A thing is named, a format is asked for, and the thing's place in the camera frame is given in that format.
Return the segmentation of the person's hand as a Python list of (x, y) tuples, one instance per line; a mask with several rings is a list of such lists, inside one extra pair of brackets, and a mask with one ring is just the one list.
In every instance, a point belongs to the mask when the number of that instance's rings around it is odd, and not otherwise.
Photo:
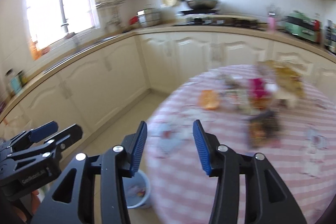
[(39, 195), (40, 190), (37, 189), (16, 201), (10, 202), (13, 210), (23, 223), (30, 223), (31, 218), (35, 215), (41, 204)]

